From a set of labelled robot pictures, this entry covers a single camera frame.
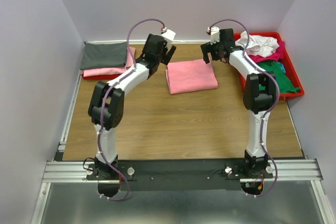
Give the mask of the light pink t shirt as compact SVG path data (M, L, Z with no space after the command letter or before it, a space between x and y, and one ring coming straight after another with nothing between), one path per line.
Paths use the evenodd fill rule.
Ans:
M218 88L213 66L202 59L169 63L165 75L170 94Z

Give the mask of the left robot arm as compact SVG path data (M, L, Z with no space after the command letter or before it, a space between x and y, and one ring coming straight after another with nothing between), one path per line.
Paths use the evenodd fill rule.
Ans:
M160 35L149 34L141 54L133 58L130 69L108 82L99 81L94 87L88 114L97 134L94 168L87 172L107 179L120 178L117 169L116 128L124 114L124 100L137 85L154 75L160 64L168 65L176 47L176 33L168 29Z

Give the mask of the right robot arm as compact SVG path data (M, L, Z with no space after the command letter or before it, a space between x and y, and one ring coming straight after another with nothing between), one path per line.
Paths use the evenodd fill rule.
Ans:
M249 113L249 139L242 161L246 175L255 175L268 166L267 128L271 110L279 101L275 75L266 72L235 44L232 29L207 29L210 41L201 45L203 60L220 60L234 67L245 79L243 104Z

